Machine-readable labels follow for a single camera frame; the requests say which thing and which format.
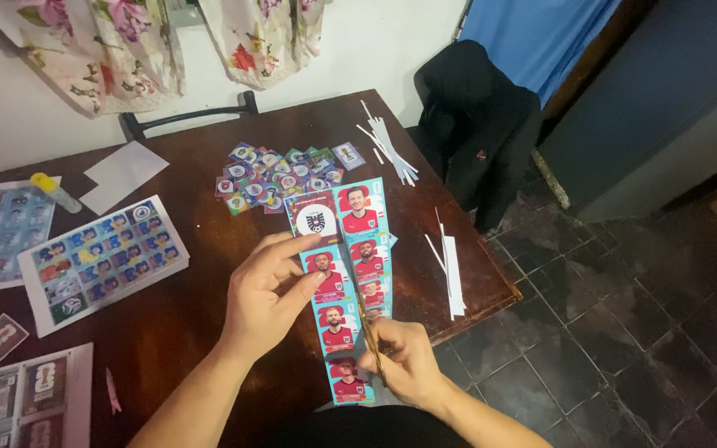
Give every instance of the forearm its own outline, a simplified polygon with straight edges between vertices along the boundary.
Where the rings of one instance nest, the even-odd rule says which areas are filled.
[[[216,346],[137,433],[129,448],[214,447],[250,362]]]
[[[475,448],[550,448],[538,434],[448,382],[448,398],[425,409]]]

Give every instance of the wooden table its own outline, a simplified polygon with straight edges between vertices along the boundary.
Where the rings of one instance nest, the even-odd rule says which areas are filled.
[[[383,117],[395,149],[419,169],[416,187],[404,187],[388,161],[375,158],[371,140],[355,125],[366,123],[359,100]],[[433,343],[446,341],[516,299],[473,229],[424,158],[374,90],[243,117],[144,141],[170,166],[117,206],[159,194],[190,251],[190,267],[137,292],[90,317],[38,340],[30,336],[1,365],[94,342],[91,446],[124,446],[174,388],[213,347],[220,336],[229,275],[267,234],[289,230],[285,214],[265,215],[257,207],[232,216],[214,198],[214,180],[229,163],[228,153],[240,141],[286,153],[333,148],[350,141],[367,164],[346,171],[344,183],[382,176],[389,227],[399,241],[393,249],[393,315],[417,321]],[[0,182],[23,180],[37,171],[62,175],[62,186],[81,197],[94,188],[83,172],[118,147],[56,158],[0,173]],[[444,272],[424,234],[439,234],[433,207],[447,233],[456,237],[464,318],[450,320]],[[90,210],[69,214],[58,207],[50,238],[98,217]],[[23,288],[0,290],[0,314],[6,312],[35,334],[34,319]],[[115,379],[124,412],[110,412],[105,368]],[[256,363],[240,391],[224,431],[230,446],[261,437],[290,416],[310,412],[330,401],[323,356],[312,308],[299,315],[287,337]]]

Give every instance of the hand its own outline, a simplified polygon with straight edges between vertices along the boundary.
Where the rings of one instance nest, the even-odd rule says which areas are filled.
[[[319,234],[299,238],[289,232],[269,235],[231,274],[225,325],[218,343],[221,348],[254,363],[284,339],[325,279],[319,271],[304,276],[291,257],[311,249],[319,239]],[[290,283],[294,284],[279,297],[276,291]]]
[[[455,386],[439,371],[422,324],[379,318],[371,325],[371,331],[398,351],[391,359],[383,353],[380,356],[389,389],[400,400],[433,411],[449,399]],[[372,351],[358,360],[359,366],[378,374]]]

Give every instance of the glue stick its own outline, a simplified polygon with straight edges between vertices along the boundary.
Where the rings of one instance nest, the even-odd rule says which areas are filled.
[[[35,173],[29,179],[35,187],[40,188],[49,198],[66,209],[69,213],[77,213],[82,209],[82,204],[74,199],[67,191],[60,188],[54,179],[43,173]]]

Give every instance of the yellow cap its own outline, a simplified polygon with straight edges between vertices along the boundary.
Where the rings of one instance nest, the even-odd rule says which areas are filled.
[[[35,187],[40,188],[45,193],[49,193],[51,190],[57,188],[57,183],[54,181],[54,179],[46,176],[43,173],[35,173],[29,180],[33,183],[33,185],[35,185]]]

